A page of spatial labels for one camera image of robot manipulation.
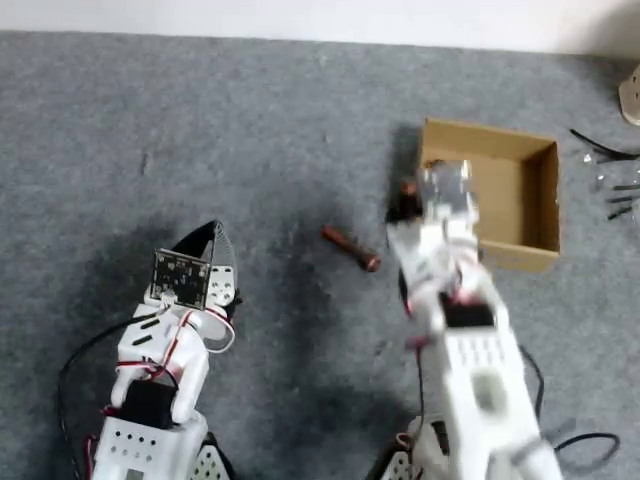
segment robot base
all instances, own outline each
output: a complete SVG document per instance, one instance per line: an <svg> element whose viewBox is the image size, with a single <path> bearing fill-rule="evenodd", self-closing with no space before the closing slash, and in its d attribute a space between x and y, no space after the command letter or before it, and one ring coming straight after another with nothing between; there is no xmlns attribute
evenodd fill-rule
<svg viewBox="0 0 640 480"><path fill-rule="evenodd" d="M160 430L109 417L95 455L92 480L231 480L228 462L206 442L207 423L195 413L182 425Z"/></svg>

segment black cable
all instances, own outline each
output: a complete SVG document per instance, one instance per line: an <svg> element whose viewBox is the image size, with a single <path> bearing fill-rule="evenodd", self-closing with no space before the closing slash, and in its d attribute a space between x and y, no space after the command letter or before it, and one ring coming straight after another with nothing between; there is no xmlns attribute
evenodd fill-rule
<svg viewBox="0 0 640 480"><path fill-rule="evenodd" d="M540 421L540 414L542 413L542 401L544 398L544 377L542 375L542 370L538 366L533 356L522 345L518 345L518 347L520 348L520 352L522 353L522 356L527 360L531 368L533 368L533 370L536 373L536 377L538 377L539 387L538 387L538 393L536 394L535 413L536 413L536 417L538 418L538 421ZM593 439L599 439L599 438L604 438L612 441L611 447L609 448L609 450L605 452L605 454L602 457L596 459L595 461L593 461L588 465L576 465L566 461L563 462L564 468L569 472L577 475L588 475L594 472L595 470L598 470L604 467L609 462L609 460L611 460L613 456L618 452L621 444L620 437L618 435L616 435L615 433L608 433L608 432L583 433L583 434L568 438L567 440L559 443L554 447L554 450L556 453L558 453L566 449L567 447L575 445L576 443L579 443L585 440L593 440Z"/></svg>
<svg viewBox="0 0 640 480"><path fill-rule="evenodd" d="M570 129L569 131L571 132L572 135L579 138L583 142L587 142L588 144L596 147L601 152L607 154L610 157L610 159L613 161L636 160L637 158L640 158L640 153L621 152L619 150L614 150L613 148L609 148L606 145L602 145L601 143L598 143L595 140L590 139L586 135L583 135L582 133L578 132L573 128Z"/></svg>
<svg viewBox="0 0 640 480"><path fill-rule="evenodd" d="M588 475L591 472L598 470L604 467L609 460L613 458L613 456L620 450L620 437L615 433L607 433L607 432L591 432L591 433L583 433L582 435L576 435L575 437L571 437L564 442L559 443L554 447L556 453L564 450L567 447L575 445L578 442L582 442L584 440L593 440L597 438L604 438L607 440L611 440L611 447L607 450L602 457L597 458L593 462L588 465L576 465L573 463L569 463L566 460L563 461L564 467L571 472L578 475Z"/></svg>
<svg viewBox="0 0 640 480"><path fill-rule="evenodd" d="M64 405L64 399L65 399L64 384L65 384L65 380L66 380L67 374L69 373L69 370L71 369L71 367L75 364L75 362L80 357L82 357L92 347L97 345L99 342L101 342L105 338L109 337L110 335L113 335L114 333L118 332L119 330L123 330L123 329L127 328L130 325L133 325L133 324L138 323L138 322L143 322L145 320L150 320L152 318L155 318L160 313L161 313L160 311L157 311L157 312L153 312L153 313L150 313L150 314L147 314L147 315L141 315L141 316L138 316L138 317L133 317L133 318L130 318L129 320L126 320L124 322L120 322L120 323L118 323L116 325L113 325L113 326L107 328L102 333L99 333L95 337L93 337L93 338L89 339L87 342L83 343L69 357L67 362L64 364L64 367L62 367L62 369L60 370L60 373L58 374L58 394L57 394L58 422L59 422L59 425L60 425L60 431L62 432L62 437L64 438L64 442L65 442L66 447L67 447L69 458L71 459L71 463L73 465L73 470L74 470L74 475L76 477L76 480L82 480L82 477L81 477L81 474L80 474L80 463L78 462L78 459L76 458L76 454L75 454L75 451L73 449L73 444L71 443L71 438L69 437L69 433L67 432L67 421L66 421L66 413L65 413L65 405Z"/></svg>
<svg viewBox="0 0 640 480"><path fill-rule="evenodd" d="M524 348L522 345L518 345L520 349L520 353L525 358L525 360L531 365L533 371L536 374L538 379L538 392L536 393L536 400L534 404L534 412L536 413L536 418L538 422L540 421L540 415L542 414L542 401L544 400L544 376L542 375L542 370L534 360L533 356Z"/></svg>
<svg viewBox="0 0 640 480"><path fill-rule="evenodd" d="M420 438L420 432L422 431L422 427L424 426L424 380L422 379L422 348L416 349L416 364L418 365L418 386L420 388L420 424L418 425L418 431L415 435L416 441Z"/></svg>

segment perforated plate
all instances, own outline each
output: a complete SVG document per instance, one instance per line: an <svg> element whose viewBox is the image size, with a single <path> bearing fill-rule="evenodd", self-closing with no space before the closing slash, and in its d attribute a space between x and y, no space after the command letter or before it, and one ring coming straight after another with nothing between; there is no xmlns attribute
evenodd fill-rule
<svg viewBox="0 0 640 480"><path fill-rule="evenodd" d="M190 480L230 480L224 468L218 449L213 445L205 445L196 458Z"/></svg>
<svg viewBox="0 0 640 480"><path fill-rule="evenodd" d="M412 480L412 468L406 452L396 452L381 480Z"/></svg>

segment screw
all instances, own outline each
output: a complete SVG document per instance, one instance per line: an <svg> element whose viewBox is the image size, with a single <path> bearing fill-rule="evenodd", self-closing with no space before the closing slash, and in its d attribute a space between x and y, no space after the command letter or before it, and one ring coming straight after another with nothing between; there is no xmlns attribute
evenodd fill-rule
<svg viewBox="0 0 640 480"><path fill-rule="evenodd" d="M381 260L378 255L365 250L337 228L331 225L323 226L322 236L353 257L363 270L375 272L380 268Z"/></svg>

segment gray carpet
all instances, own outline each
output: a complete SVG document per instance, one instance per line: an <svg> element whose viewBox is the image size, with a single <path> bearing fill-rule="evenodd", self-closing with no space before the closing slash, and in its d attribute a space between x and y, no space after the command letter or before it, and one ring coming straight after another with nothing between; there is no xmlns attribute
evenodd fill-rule
<svg viewBox="0 0 640 480"><path fill-rule="evenodd" d="M587 478L640 469L640 237L603 192L640 165L585 165L576 127L640 149L616 84L633 65L461 50L81 34L0 35L0 478L71 478L56 373L130 315L151 253L217 217L240 259L238 341L200 397L241 478L363 478L417 413L410 331L385 251L390 183L426 115L561 144L562 258L496 272L547 380L542 423L576 418L623 448ZM147 163L143 172L143 163ZM333 222L384 253L362 273L318 235ZM72 375L70 427L99 432L117 339ZM429 381L429 412L436 392ZM587 461L584 445L565 458Z"/></svg>

